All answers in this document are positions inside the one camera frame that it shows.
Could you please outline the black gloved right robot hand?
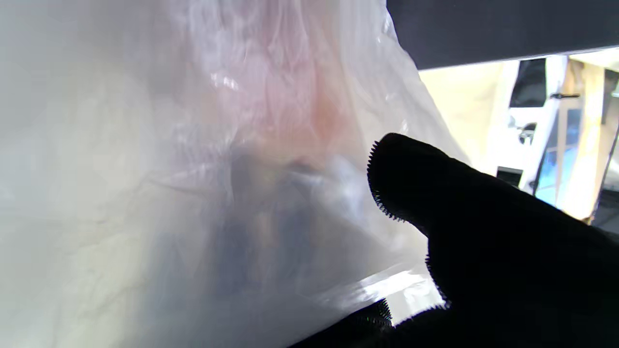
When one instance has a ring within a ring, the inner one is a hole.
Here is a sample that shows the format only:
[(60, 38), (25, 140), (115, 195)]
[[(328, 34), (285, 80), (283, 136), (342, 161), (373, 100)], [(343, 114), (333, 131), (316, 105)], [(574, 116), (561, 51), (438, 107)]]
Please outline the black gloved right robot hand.
[(367, 176), (381, 211), (427, 237), (445, 303), (392, 325), (380, 300), (297, 348), (618, 346), (617, 238), (398, 133)]

